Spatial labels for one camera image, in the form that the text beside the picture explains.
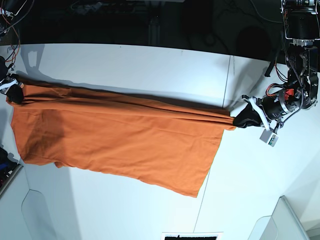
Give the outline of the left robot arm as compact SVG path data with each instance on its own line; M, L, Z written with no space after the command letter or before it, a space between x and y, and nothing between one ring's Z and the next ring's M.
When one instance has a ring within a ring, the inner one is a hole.
M294 114L307 110L318 101L318 48L320 39L320 2L318 0L282 0L281 48L288 67L282 84L272 83L263 98L243 95L246 107L234 118L238 128L270 129L276 121L275 133Z

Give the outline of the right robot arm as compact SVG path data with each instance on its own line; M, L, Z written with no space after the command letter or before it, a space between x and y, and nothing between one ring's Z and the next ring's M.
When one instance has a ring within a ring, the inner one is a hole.
M4 37L13 31L17 44L10 44L12 52L4 58L0 57L0 93L11 103L21 104L24 100L23 84L17 77L9 73L14 68L17 55L21 48L20 34L15 28L32 10L33 0L2 0L0 2L0 36Z

